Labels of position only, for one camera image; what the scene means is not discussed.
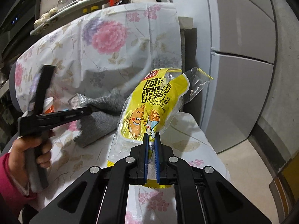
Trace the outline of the pink sleeve forearm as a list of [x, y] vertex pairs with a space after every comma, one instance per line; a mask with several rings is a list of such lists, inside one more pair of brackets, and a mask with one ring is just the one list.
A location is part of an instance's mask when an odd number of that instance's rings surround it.
[[1, 157], [1, 204], [4, 213], [17, 220], [24, 205], [35, 200], [37, 194], [31, 191], [29, 184], [22, 187], [11, 175], [9, 157], [10, 153]]

